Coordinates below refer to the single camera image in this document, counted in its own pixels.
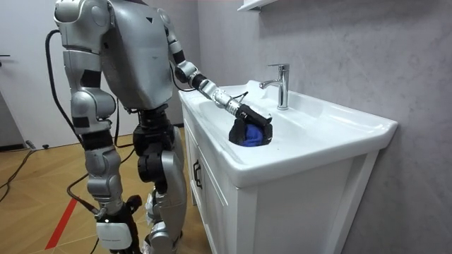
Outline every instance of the white cabinet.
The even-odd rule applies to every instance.
[[[378,152],[238,188],[220,159],[226,151],[185,107],[184,123],[191,192],[213,254],[341,252],[359,204],[353,193],[365,187],[357,180],[369,177]]]

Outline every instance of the white shelf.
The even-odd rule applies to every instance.
[[[238,11],[260,11],[262,6],[273,3],[277,0],[245,0]]]

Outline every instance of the blue sponge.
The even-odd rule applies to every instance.
[[[246,135],[242,146],[245,147],[256,147],[262,145],[263,133],[262,130],[256,127],[254,124],[246,125]]]

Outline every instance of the faucet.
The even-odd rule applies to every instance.
[[[268,66],[278,66],[279,78],[269,80],[259,84],[261,89],[266,89],[269,85],[277,85],[280,90],[278,93],[278,109],[286,110],[289,108],[289,69],[288,63],[271,64]]]

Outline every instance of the white sink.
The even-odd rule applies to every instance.
[[[260,147],[241,147],[228,140],[234,116],[218,109],[199,92],[180,92],[201,131],[212,142],[227,175],[246,187],[385,148],[397,122],[331,102],[290,92],[289,109],[278,110],[278,89],[266,90],[250,80],[222,87],[230,95],[248,91],[243,103],[271,114],[273,140]]]

